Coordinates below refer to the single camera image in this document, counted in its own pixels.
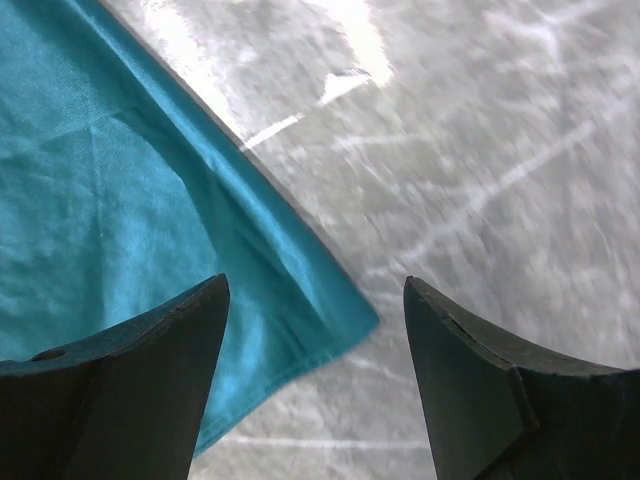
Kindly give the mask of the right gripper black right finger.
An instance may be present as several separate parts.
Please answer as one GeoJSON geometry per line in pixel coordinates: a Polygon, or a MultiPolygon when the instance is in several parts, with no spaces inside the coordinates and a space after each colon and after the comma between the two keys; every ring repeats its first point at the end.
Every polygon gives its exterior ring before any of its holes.
{"type": "Polygon", "coordinates": [[[440,479],[635,479],[639,373],[544,348],[410,276],[404,317],[440,479]]]}

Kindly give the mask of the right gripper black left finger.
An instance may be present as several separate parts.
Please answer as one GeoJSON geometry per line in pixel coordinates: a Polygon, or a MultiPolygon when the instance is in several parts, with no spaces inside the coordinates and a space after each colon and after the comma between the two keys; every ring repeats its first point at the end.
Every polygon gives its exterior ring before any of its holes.
{"type": "Polygon", "coordinates": [[[184,479],[227,324],[213,276],[79,341],[1,365],[5,479],[184,479]]]}

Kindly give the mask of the teal satin napkin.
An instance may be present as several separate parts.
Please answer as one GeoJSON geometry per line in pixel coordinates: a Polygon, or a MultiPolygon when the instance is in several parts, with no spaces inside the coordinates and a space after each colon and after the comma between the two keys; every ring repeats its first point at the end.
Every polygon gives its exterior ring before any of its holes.
{"type": "Polygon", "coordinates": [[[2,358],[95,334],[218,273],[231,307],[197,452],[378,317],[100,3],[3,2],[2,358]]]}

